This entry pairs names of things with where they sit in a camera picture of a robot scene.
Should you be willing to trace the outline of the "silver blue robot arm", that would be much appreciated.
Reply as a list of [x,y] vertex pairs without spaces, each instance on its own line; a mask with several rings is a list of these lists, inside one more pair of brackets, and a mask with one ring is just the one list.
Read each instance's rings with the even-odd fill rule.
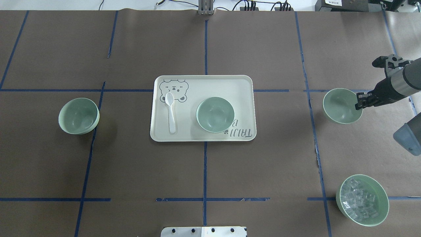
[[[380,56],[372,66],[384,69],[385,79],[368,93],[356,94],[356,110],[379,107],[409,98],[421,90],[421,59],[407,60],[395,54]],[[405,123],[393,134],[394,140],[414,156],[421,154],[420,114]]]

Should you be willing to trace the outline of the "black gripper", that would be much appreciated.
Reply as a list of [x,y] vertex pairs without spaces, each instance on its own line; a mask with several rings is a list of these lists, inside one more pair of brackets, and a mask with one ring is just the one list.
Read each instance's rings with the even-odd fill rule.
[[404,95],[401,95],[393,88],[391,80],[385,78],[376,84],[374,90],[371,90],[368,93],[357,93],[355,109],[361,110],[367,107],[391,104],[404,98]]

